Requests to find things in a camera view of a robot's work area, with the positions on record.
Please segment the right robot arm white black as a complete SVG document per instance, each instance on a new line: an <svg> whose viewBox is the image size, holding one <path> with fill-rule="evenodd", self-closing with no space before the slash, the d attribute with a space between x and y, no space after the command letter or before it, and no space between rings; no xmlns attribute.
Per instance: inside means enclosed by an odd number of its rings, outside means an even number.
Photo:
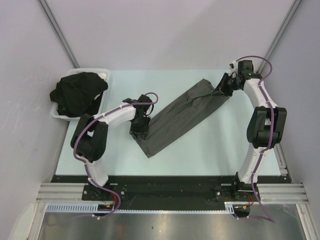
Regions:
<svg viewBox="0 0 320 240"><path fill-rule="evenodd" d="M249 147L244 162L230 187L221 191L235 201L256 197L259 170L267 154L281 142L287 118L287 110L279 107L268 94L265 78L254 70L252 59L249 55L233 61L229 65L230 71L223 75L217 86L218 92L227 97L242 90L253 106L246 131Z"/></svg>

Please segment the white t shirt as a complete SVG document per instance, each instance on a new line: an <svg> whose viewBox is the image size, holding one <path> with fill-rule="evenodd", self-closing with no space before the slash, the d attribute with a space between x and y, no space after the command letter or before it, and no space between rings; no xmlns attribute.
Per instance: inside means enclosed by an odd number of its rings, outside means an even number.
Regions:
<svg viewBox="0 0 320 240"><path fill-rule="evenodd" d="M107 78L108 78L108 75L106 73L98 73L97 74L102 80L104 80L104 82L108 82ZM101 93L97 94L94 98L94 100L98 99L100 96L102 96L104 94L104 92L102 91Z"/></svg>

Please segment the black t shirt pile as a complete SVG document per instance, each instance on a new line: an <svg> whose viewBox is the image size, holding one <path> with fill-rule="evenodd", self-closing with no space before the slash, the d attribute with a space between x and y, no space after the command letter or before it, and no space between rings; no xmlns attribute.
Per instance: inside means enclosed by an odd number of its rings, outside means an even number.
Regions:
<svg viewBox="0 0 320 240"><path fill-rule="evenodd" d="M97 114L100 100L95 96L109 88L97 73L82 72L65 76L49 94L52 102L58 103L58 113L68 117L81 117L83 114Z"/></svg>

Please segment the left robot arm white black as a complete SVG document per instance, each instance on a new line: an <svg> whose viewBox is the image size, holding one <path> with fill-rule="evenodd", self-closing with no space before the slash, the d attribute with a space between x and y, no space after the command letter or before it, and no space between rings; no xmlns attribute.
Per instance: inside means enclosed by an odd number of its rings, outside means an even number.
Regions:
<svg viewBox="0 0 320 240"><path fill-rule="evenodd" d="M158 103L156 93L142 94L138 99L126 98L116 108L96 115L83 114L73 133L70 146L73 156L84 165L89 183L94 185L93 194L100 200L110 196L106 184L109 176L103 170L102 156L107 148L108 131L122 123L130 122L129 132L146 136L149 131L150 114Z"/></svg>

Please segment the dark grey t shirt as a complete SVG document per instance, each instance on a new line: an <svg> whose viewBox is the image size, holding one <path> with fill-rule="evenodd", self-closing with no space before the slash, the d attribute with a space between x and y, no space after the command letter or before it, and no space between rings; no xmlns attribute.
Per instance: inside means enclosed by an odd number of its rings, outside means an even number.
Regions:
<svg viewBox="0 0 320 240"><path fill-rule="evenodd" d="M131 129L130 135L150 158L209 117L228 99L210 81L202 79L152 117L147 133Z"/></svg>

